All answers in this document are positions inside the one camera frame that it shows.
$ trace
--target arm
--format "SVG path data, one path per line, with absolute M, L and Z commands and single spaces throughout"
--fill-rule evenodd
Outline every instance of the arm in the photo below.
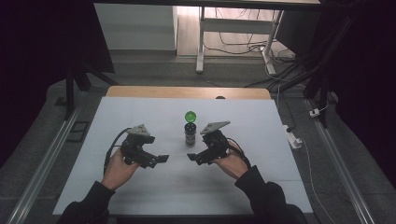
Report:
M 306 223 L 303 212 L 293 204 L 286 204 L 283 189 L 276 183 L 265 183 L 257 166 L 248 169 L 239 156 L 230 150 L 227 157 L 213 160 L 227 175 L 236 179 L 235 185 L 250 200 L 253 213 L 263 223 Z
M 110 159 L 102 183 L 95 181 L 84 200 L 70 203 L 58 223 L 107 223 L 108 202 L 115 190 L 125 184 L 138 167 L 138 163 L 127 165 L 118 149 Z

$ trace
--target black curtain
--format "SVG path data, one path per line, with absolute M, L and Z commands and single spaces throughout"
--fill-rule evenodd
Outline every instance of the black curtain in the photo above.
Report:
M 114 68 L 90 0 L 1 0 L 0 36 L 3 165 L 51 84 L 77 64 L 110 73 Z
M 396 22 L 390 1 L 368 0 L 330 62 L 330 86 L 345 124 L 396 187 Z

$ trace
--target green lid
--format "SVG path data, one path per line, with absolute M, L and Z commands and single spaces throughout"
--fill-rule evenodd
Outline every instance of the green lid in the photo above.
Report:
M 184 118 L 186 119 L 186 121 L 188 123 L 193 123 L 197 119 L 197 115 L 194 112 L 189 111 L 189 112 L 186 113 Z

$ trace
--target wooden floor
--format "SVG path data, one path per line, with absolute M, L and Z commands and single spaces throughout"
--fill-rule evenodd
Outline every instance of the wooden floor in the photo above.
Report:
M 177 56 L 196 57 L 199 42 L 200 13 L 201 10 L 199 7 L 177 7 Z M 205 8 L 206 18 L 271 21 L 274 13 L 276 12 L 274 12 L 273 10 L 258 10 L 247 8 Z M 248 43 L 250 43 L 250 46 L 258 45 L 263 41 L 266 41 L 267 38 L 268 35 L 252 36 L 251 34 L 205 32 L 204 44 L 210 49 L 205 49 L 204 54 L 205 56 L 209 57 L 261 57 L 262 55 L 258 49 L 249 53 L 241 53 L 249 51 Z M 235 54 L 213 49 L 221 49 Z M 275 42 L 272 46 L 272 50 L 274 51 L 275 55 L 277 55 L 277 53 L 280 51 L 282 53 L 282 56 L 286 56 L 288 54 L 290 56 L 292 54 L 291 51 L 284 49 L 286 48 L 278 42 Z

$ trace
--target white wall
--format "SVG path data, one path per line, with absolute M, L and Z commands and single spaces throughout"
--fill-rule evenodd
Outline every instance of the white wall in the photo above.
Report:
M 177 7 L 95 4 L 109 49 L 177 48 Z

